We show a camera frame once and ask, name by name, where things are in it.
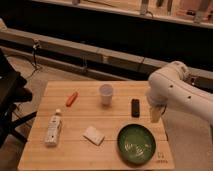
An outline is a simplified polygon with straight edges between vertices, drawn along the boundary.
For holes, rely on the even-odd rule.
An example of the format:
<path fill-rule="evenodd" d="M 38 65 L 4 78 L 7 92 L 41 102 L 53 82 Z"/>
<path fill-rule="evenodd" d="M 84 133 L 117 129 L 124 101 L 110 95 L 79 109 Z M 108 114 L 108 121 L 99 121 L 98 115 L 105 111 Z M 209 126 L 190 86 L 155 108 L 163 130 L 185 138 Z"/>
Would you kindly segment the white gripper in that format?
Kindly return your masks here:
<path fill-rule="evenodd" d="M 166 105 L 166 98 L 156 92 L 154 89 L 150 88 L 146 93 L 146 98 L 151 106 L 150 108 L 150 118 L 152 123 L 157 123 L 162 115 L 163 108 L 160 106 Z"/>

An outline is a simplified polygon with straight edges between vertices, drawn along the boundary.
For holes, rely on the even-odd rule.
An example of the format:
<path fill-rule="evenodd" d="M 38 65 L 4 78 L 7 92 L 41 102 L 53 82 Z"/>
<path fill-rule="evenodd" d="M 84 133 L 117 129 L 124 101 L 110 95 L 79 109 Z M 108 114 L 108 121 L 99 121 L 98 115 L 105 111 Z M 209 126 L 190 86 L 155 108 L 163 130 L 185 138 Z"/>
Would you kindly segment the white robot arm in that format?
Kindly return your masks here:
<path fill-rule="evenodd" d="M 180 61 L 173 61 L 150 74 L 146 97 L 152 122 L 159 121 L 164 106 L 175 102 L 213 125 L 213 94 L 186 83 L 188 78 L 189 69 Z"/>

